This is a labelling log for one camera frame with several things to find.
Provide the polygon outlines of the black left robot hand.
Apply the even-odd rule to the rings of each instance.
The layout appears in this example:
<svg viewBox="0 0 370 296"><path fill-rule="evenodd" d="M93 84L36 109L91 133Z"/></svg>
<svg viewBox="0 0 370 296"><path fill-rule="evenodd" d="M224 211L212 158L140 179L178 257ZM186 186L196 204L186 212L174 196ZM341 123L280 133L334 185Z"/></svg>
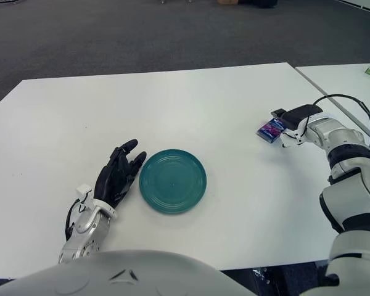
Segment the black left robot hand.
<svg viewBox="0 0 370 296"><path fill-rule="evenodd" d="M94 188L94 198L116 208L125 198L136 175L138 174L147 154L141 152L134 160L129 161L127 155L138 145L137 139L132 139L120 147L116 147L97 177Z"/></svg>

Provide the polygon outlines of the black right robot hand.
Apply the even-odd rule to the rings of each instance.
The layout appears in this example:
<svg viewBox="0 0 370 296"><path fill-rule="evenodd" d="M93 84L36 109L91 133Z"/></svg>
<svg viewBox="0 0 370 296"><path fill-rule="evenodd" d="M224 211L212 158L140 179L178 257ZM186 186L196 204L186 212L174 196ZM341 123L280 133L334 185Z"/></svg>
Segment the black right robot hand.
<svg viewBox="0 0 370 296"><path fill-rule="evenodd" d="M288 111L277 109L272 111L271 115L273 118L279 120L286 128L294 131L303 119L322 112L323 110L317 105L306 104Z"/></svg>

